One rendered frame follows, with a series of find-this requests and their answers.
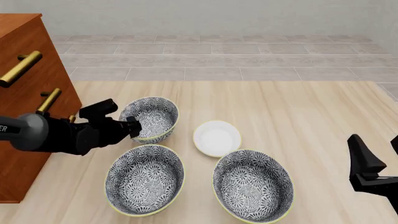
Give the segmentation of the wooden cabinet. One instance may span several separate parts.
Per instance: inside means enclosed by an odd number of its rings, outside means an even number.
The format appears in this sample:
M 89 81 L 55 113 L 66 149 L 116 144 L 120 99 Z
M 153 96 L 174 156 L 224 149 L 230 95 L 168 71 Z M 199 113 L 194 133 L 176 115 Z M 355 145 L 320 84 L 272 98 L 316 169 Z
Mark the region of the wooden cabinet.
M 9 88 L 0 87 L 0 116 L 17 118 L 35 113 L 43 91 L 59 88 L 62 94 L 49 109 L 51 117 L 76 115 L 81 101 L 47 33 L 41 14 L 0 14 L 0 77 L 15 67 L 18 55 L 42 54 L 30 70 Z M 0 141 L 0 203 L 20 203 L 41 169 L 48 152 L 22 152 Z

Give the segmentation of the black patterned bowl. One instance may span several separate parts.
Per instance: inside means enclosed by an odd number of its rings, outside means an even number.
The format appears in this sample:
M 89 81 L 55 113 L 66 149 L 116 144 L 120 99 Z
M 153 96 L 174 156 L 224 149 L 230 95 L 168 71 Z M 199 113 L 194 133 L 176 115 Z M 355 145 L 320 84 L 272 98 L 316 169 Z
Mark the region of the black patterned bowl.
M 104 193 L 115 211 L 145 217 L 171 205 L 184 182 L 184 164 L 176 152 L 161 145 L 142 145 L 114 161 L 104 180 Z
M 119 120 L 135 117 L 142 130 L 133 141 L 140 144 L 157 144 L 167 139 L 178 122 L 179 110 L 174 102 L 159 96 L 139 98 L 128 104 L 120 113 Z
M 283 219 L 294 202 L 289 173 L 263 152 L 239 149 L 215 165 L 212 187 L 217 201 L 233 217 L 250 224 Z

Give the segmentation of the small white plate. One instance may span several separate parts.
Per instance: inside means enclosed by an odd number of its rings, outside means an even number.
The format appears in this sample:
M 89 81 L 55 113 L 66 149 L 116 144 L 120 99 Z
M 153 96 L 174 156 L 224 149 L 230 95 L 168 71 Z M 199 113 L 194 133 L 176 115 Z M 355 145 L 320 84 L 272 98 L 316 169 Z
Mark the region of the small white plate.
M 211 157 L 223 157 L 240 149 L 242 135 L 239 130 L 226 121 L 207 121 L 193 132 L 195 147 Z

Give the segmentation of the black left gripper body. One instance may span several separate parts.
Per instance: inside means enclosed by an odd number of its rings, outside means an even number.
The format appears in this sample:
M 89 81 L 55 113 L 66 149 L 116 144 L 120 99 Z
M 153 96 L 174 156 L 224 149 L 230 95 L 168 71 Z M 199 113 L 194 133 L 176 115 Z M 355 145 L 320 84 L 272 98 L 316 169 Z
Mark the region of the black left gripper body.
M 116 139 L 124 139 L 131 134 L 132 123 L 128 121 L 116 121 Z

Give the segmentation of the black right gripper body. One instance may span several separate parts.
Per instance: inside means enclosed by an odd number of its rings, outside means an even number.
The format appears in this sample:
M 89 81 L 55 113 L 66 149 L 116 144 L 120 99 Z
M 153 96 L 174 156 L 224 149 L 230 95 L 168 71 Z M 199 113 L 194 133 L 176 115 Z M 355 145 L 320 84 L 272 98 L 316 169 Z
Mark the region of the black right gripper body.
M 398 199 L 398 177 L 379 177 L 371 173 L 357 173 L 349 178 L 355 192 Z

